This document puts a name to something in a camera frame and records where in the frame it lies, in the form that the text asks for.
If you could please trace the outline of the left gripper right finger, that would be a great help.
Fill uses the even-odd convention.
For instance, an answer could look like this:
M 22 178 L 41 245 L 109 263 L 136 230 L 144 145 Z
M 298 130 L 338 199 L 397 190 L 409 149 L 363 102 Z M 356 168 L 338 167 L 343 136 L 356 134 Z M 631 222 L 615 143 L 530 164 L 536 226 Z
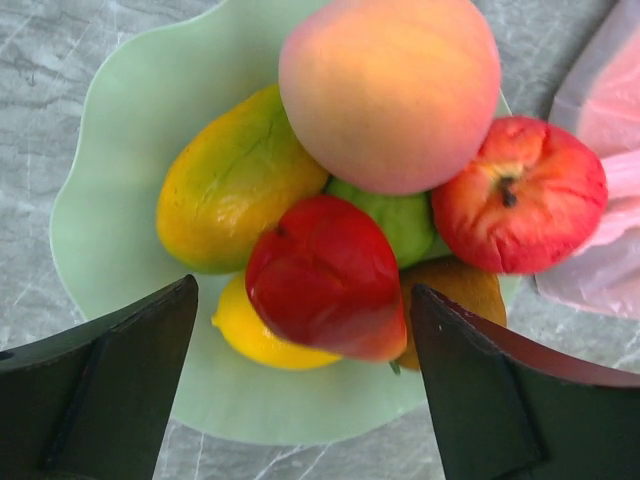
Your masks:
M 550 349 L 426 285 L 411 300 L 446 478 L 638 478 L 638 375 Z

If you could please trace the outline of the pink tied plastic bag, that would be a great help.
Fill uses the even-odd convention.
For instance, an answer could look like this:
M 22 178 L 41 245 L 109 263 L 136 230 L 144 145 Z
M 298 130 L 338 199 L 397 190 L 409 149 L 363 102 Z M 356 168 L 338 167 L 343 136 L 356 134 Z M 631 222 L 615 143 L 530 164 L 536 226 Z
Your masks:
M 565 77 L 551 123 L 601 159 L 609 203 L 591 239 L 536 275 L 539 293 L 601 314 L 639 316 L 639 4 L 619 1 Z

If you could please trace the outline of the orange fake peach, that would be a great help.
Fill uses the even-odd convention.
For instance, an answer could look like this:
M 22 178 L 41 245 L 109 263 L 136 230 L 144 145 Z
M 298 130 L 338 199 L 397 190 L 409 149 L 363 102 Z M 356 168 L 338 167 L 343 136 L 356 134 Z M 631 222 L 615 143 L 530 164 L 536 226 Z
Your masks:
M 363 190 L 412 194 L 459 173 L 497 108 L 501 65 L 469 1 L 334 1 L 279 57 L 282 102 L 308 153 Z

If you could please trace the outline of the small orange fake fruit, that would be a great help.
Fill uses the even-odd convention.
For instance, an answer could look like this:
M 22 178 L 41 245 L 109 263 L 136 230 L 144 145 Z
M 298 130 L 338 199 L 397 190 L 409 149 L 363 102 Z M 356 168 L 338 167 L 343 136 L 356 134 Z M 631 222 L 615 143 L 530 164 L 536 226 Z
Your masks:
M 507 312 L 496 274 L 472 267 L 455 256 L 444 256 L 419 262 L 400 272 L 407 346 L 396 359 L 403 368 L 419 371 L 420 365 L 413 340 L 410 318 L 411 289 L 425 284 L 441 292 L 465 309 L 502 327 L 507 326 Z

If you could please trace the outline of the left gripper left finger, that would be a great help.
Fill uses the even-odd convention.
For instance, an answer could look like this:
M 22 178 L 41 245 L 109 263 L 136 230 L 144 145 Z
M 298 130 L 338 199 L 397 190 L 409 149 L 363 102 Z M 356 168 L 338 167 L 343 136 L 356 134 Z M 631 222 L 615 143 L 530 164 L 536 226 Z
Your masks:
M 195 324 L 193 276 L 1 353 L 4 479 L 150 479 Z

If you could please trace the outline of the light green plate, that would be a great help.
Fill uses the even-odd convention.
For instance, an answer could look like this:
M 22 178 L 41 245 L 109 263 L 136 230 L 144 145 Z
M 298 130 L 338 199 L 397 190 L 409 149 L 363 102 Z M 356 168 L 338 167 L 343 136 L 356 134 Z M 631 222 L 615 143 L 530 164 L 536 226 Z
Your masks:
M 156 235 L 167 170 L 212 119 L 276 79 L 284 38 L 319 8 L 317 1 L 225 1 L 134 37 L 98 69 L 50 223 L 57 272 L 86 319 L 185 276 Z M 367 433 L 425 405 L 415 372 L 350 360 L 287 372 L 245 359 L 211 323 L 227 282 L 224 275 L 197 279 L 175 420 L 227 440 L 315 445 Z

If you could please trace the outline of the yellow fake lemon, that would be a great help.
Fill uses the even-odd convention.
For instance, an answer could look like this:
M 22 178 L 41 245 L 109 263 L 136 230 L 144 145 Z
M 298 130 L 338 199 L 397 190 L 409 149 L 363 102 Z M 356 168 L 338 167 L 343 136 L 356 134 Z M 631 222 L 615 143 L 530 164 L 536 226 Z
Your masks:
M 296 345 L 274 335 L 255 312 L 238 272 L 220 294 L 211 323 L 227 344 L 245 358 L 263 366 L 304 371 L 341 360 L 336 354 Z

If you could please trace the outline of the red fake fruit top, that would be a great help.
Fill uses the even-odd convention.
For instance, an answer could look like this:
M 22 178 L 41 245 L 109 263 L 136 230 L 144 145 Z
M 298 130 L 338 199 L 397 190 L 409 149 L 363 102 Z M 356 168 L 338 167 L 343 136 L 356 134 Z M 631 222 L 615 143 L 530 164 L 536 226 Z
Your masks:
M 527 116 L 495 119 L 471 162 L 430 194 L 452 253 L 501 274 L 535 274 L 568 258 L 595 233 L 608 199 L 599 157 Z

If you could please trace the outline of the red fake fruit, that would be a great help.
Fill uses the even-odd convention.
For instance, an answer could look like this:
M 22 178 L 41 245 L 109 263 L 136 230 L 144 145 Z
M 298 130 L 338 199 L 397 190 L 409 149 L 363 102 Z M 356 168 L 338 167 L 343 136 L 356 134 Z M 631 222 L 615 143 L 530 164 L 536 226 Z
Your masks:
M 362 210 L 321 194 L 292 206 L 251 253 L 245 288 L 278 337 L 345 358 L 396 360 L 407 328 L 396 257 Z
M 595 233 L 608 199 L 599 157 L 527 116 L 495 119 L 471 162 L 430 194 L 452 253 L 501 274 L 535 274 L 568 258 Z

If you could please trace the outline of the orange green fake mango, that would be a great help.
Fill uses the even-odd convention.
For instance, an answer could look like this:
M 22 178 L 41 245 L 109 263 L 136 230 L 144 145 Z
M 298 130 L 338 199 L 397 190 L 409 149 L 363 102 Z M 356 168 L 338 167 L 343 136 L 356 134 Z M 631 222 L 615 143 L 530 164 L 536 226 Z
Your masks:
M 290 126 L 278 84 L 209 123 L 165 177 L 156 232 L 190 269 L 225 274 L 245 268 L 259 236 L 329 178 Z

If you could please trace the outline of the red fake fruit front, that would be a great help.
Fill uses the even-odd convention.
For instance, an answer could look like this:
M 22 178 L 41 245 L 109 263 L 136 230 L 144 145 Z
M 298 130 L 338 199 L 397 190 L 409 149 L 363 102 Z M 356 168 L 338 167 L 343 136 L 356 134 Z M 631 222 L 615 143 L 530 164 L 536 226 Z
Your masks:
M 292 206 L 251 253 L 245 288 L 278 337 L 345 358 L 396 360 L 407 328 L 396 257 L 362 210 L 321 194 Z

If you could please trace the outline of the green fake lime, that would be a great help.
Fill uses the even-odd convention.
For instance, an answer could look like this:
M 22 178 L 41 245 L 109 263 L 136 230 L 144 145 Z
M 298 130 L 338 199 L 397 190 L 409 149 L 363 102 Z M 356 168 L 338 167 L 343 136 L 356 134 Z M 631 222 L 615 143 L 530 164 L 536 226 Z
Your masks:
M 429 192 L 402 196 L 375 194 L 337 178 L 329 181 L 325 192 L 355 205 L 378 224 L 400 269 L 424 260 L 436 241 Z

